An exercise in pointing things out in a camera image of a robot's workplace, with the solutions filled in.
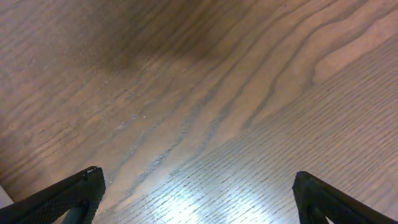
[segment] black object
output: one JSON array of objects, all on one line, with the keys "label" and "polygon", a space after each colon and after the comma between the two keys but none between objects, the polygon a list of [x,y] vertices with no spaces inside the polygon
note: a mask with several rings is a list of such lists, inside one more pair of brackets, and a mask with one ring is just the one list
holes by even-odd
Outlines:
[{"label": "black object", "polygon": [[105,193],[102,169],[89,167],[0,209],[0,223],[91,223]]},{"label": "black object", "polygon": [[301,224],[398,223],[308,172],[297,173],[292,189]]}]

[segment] wooden table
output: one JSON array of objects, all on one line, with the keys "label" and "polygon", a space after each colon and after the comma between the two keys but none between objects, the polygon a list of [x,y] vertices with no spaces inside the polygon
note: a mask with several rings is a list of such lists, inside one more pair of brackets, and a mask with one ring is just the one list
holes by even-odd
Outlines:
[{"label": "wooden table", "polygon": [[306,170],[398,219],[398,1],[0,2],[0,184],[95,223],[298,223]]}]

